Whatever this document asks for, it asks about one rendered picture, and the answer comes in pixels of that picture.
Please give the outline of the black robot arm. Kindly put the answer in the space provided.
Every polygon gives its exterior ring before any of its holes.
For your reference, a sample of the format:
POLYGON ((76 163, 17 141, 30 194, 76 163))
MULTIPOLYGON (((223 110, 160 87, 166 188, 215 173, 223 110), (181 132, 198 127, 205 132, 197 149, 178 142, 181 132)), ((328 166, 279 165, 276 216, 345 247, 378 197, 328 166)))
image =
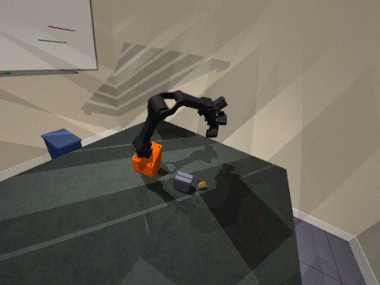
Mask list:
MULTIPOLYGON (((215 101, 211 98, 201 97, 197 98, 193 95, 182 92, 181 90, 175 90, 174 92, 162 92, 160 94, 152 96, 148 100, 148 116, 144 122, 142 130, 139 136, 133 141, 133 147, 137 153, 137 157, 149 158, 153 149, 150 137, 153 135, 156 126, 159 121, 164 120, 166 117, 173 115, 177 109, 181 106, 186 106, 193 109, 198 109, 198 114, 204 115, 205 119, 211 119, 214 117, 215 112, 225 108, 228 105, 225 98, 220 96, 215 101), (172 108, 168 108, 165 98, 175 99, 176 103, 172 108)), ((226 125, 227 115, 224 111, 221 111, 215 118, 215 126, 226 125)))

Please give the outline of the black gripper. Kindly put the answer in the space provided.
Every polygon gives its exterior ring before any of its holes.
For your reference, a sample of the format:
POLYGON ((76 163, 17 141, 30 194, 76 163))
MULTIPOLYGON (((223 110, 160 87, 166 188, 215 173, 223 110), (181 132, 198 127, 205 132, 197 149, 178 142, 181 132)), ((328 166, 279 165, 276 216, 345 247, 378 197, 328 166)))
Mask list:
POLYGON ((207 126, 210 126, 210 128, 206 131, 206 137, 217 137, 218 135, 218 130, 219 130, 219 125, 215 126, 215 118, 216 115, 219 114, 221 111, 219 110, 218 112, 215 112, 215 115, 211 119, 204 119, 207 121, 207 126))

